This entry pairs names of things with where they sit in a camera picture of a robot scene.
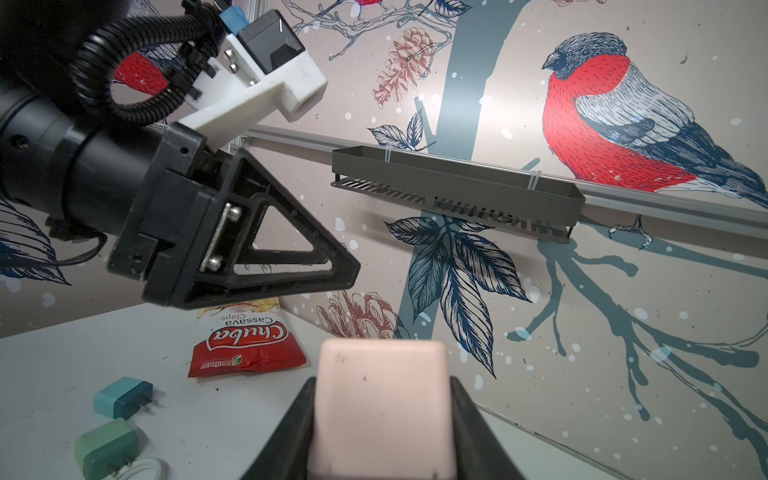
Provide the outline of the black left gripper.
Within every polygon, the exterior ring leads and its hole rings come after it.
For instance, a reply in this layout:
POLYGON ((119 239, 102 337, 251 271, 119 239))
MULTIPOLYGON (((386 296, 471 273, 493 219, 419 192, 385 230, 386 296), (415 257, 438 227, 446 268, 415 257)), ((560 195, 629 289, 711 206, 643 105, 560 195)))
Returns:
POLYGON ((360 268, 250 152, 215 152, 179 122, 162 136, 107 262, 144 284, 145 301, 185 310, 348 289, 360 268), (256 248, 269 212, 310 248, 256 248))

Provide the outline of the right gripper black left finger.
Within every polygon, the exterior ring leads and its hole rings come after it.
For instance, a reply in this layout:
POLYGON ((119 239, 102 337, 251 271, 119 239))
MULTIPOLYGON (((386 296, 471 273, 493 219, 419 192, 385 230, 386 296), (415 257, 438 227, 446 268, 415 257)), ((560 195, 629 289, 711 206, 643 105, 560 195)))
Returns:
POLYGON ((301 387, 242 480, 305 480, 313 436, 316 377, 301 387))

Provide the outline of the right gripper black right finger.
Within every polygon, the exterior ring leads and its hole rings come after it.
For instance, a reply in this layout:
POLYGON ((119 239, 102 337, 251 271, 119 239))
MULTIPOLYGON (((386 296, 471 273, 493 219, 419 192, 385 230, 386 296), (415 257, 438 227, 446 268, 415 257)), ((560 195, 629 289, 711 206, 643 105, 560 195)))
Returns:
POLYGON ((451 419, 458 480, 524 480, 460 380, 450 377, 451 419))

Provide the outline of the pink plug adapter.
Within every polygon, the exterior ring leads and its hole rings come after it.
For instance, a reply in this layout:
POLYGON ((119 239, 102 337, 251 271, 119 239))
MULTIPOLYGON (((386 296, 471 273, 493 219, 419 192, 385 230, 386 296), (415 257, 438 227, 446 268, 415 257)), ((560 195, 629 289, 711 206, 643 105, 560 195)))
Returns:
POLYGON ((330 339, 318 362, 310 479, 455 479, 447 351, 330 339))

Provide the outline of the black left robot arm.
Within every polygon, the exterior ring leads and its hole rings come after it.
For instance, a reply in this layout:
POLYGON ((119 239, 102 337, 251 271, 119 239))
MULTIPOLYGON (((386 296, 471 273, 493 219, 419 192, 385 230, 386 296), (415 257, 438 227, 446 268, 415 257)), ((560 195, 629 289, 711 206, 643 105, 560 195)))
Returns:
POLYGON ((228 1, 137 16, 125 1, 1 5, 1 202, 49 236, 115 244, 111 273, 183 310, 344 290, 358 260, 246 149, 327 80, 277 10, 228 1))

